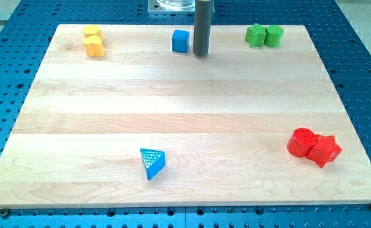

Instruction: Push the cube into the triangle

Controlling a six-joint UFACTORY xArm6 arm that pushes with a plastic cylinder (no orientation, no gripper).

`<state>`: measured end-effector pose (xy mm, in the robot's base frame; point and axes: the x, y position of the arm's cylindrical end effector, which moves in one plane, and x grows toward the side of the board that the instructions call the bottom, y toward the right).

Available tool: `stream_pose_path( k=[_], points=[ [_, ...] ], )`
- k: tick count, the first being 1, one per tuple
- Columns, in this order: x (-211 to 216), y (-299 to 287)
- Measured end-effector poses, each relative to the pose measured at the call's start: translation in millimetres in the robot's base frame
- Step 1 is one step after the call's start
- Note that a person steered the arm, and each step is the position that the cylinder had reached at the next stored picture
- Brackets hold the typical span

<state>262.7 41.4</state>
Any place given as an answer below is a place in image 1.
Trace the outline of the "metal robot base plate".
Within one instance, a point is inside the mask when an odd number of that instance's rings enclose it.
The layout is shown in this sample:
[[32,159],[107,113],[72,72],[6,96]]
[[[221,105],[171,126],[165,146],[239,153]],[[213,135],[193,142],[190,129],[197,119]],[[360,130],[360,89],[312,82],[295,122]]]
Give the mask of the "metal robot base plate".
[[147,0],[149,15],[187,15],[195,13],[196,0]]

